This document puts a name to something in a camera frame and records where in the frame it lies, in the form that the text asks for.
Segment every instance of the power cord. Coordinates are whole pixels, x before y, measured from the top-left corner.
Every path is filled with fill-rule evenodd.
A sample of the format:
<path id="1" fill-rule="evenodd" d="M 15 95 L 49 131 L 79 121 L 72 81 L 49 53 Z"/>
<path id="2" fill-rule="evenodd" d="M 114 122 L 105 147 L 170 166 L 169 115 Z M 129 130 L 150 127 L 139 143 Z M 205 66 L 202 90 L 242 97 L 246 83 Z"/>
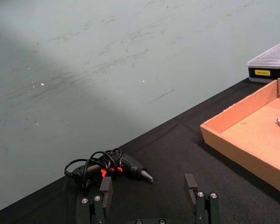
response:
<path id="1" fill-rule="evenodd" d="M 112 156 L 115 155 L 116 153 L 119 153 L 119 156 L 114 160 L 112 158 Z M 102 154 L 102 155 L 99 158 L 95 158 L 94 156 L 97 154 Z M 122 151 L 120 148 L 115 148 L 115 149 L 107 150 L 107 151 L 98 151 L 98 152 L 95 152 L 94 154 L 92 154 L 89 159 L 77 159 L 77 160 L 73 160 L 73 161 L 69 162 L 64 168 L 64 175 L 67 177 L 70 177 L 70 178 L 74 178 L 73 172 L 69 172 L 67 170 L 68 167 L 73 165 L 74 163 L 85 161 L 85 165 L 82 170 L 81 182 L 82 182 L 82 187 L 88 187 L 89 182 L 86 178 L 86 171 L 87 171 L 88 167 L 90 167 L 94 164 L 99 165 L 102 169 L 106 170 L 107 175 L 111 175 L 112 172 L 117 171 L 116 162 L 119 161 L 121 159 L 121 157 L 122 157 Z"/>

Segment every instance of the black fabric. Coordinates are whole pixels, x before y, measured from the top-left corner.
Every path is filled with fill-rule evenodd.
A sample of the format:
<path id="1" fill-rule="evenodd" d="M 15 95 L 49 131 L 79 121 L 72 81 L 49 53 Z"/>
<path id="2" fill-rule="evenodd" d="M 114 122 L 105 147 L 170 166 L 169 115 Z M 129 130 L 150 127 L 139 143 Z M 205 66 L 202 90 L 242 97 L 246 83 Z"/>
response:
<path id="1" fill-rule="evenodd" d="M 108 222 L 193 220 L 183 190 L 183 174 L 192 173 L 200 190 L 219 195 L 222 223 L 280 224 L 280 192 L 206 145 L 199 126 L 262 86 L 244 80 L 123 145 L 154 183 L 125 177 L 113 181 Z M 0 224 L 73 224 L 77 192 L 73 181 L 63 177 L 0 211 Z"/>

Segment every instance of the electric screwdriver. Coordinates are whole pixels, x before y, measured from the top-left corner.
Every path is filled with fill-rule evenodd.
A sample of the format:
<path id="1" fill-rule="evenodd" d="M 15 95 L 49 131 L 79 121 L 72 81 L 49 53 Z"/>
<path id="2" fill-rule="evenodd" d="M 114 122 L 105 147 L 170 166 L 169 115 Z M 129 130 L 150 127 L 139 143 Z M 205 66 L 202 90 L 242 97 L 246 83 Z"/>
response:
<path id="1" fill-rule="evenodd" d="M 67 167 L 76 161 L 86 161 L 85 165 L 76 168 L 72 173 L 67 171 Z M 96 152 L 88 160 L 79 159 L 70 162 L 64 169 L 64 174 L 75 180 L 76 183 L 84 186 L 91 185 L 91 182 L 99 182 L 103 177 L 124 174 L 130 178 L 144 178 L 148 182 L 154 181 L 147 170 L 135 159 L 127 154 L 123 154 L 119 148 L 105 152 Z"/>

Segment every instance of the wall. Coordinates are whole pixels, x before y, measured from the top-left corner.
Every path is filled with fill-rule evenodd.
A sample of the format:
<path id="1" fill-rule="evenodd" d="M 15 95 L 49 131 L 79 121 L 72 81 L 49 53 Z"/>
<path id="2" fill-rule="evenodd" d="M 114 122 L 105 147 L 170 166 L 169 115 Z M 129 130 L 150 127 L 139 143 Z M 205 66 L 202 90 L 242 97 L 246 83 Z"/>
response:
<path id="1" fill-rule="evenodd" d="M 0 0 L 0 209 L 246 78 L 279 42 L 280 0 Z"/>

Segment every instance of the cardboard box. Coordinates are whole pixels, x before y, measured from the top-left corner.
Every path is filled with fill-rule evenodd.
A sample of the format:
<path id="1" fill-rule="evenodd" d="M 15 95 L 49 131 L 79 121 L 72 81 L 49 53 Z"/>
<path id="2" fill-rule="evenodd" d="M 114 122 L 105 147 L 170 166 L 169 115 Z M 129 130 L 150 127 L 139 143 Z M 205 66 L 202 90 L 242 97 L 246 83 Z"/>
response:
<path id="1" fill-rule="evenodd" d="M 204 141 L 280 191 L 280 79 L 204 122 Z"/>

